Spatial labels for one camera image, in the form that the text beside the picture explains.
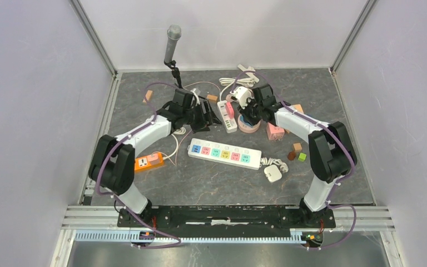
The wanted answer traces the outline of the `pink cube adapter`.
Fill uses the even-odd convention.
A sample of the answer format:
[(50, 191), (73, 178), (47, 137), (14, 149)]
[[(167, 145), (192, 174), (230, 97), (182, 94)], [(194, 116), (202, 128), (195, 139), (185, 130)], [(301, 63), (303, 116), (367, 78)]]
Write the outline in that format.
[(266, 133), (269, 140), (281, 140), (285, 134), (285, 130), (268, 122)]

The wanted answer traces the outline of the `long white power strip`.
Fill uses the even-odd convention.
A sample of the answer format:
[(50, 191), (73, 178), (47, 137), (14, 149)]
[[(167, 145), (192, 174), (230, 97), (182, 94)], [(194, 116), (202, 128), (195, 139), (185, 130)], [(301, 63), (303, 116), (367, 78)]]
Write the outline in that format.
[(189, 157), (219, 164), (258, 170), (262, 152), (234, 145), (193, 138), (187, 149)]

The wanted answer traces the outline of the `beige dragon cube adapter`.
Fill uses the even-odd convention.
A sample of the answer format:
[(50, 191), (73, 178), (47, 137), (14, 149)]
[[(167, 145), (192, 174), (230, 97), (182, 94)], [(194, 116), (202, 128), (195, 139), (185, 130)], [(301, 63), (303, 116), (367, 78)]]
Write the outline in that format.
[(300, 104), (293, 105), (293, 108), (295, 108), (299, 113), (304, 113)]

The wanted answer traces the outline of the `white cube adapter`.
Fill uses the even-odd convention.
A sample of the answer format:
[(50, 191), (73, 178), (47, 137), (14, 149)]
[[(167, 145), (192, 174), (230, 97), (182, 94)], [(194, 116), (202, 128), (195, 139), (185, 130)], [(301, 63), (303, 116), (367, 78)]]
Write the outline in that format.
[(270, 183), (279, 181), (282, 178), (282, 172), (277, 165), (270, 165), (265, 167), (264, 174)]

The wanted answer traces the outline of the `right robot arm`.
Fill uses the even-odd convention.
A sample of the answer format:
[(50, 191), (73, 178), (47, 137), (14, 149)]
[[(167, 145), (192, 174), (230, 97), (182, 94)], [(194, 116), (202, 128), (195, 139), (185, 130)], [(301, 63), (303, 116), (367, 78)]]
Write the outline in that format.
[(346, 126), (339, 121), (319, 121), (299, 112), (268, 84), (253, 89), (239, 86), (231, 95), (246, 122), (252, 125), (268, 122), (308, 144), (314, 178), (301, 200), (299, 220), (306, 227), (315, 226), (321, 220), (320, 211), (328, 207), (334, 188), (355, 170), (356, 153)]

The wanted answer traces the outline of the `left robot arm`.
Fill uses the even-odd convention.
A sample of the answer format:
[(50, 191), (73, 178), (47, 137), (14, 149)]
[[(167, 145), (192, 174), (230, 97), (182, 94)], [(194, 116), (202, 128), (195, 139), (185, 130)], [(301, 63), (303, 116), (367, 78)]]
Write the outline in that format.
[(134, 184), (135, 159), (156, 141), (163, 139), (185, 125), (192, 132), (209, 131), (211, 125), (221, 120), (207, 100), (199, 100), (193, 92), (176, 89), (173, 99), (165, 103), (146, 122), (116, 137), (99, 138), (88, 169), (88, 177), (113, 193), (131, 213), (138, 226), (152, 221), (149, 200)]

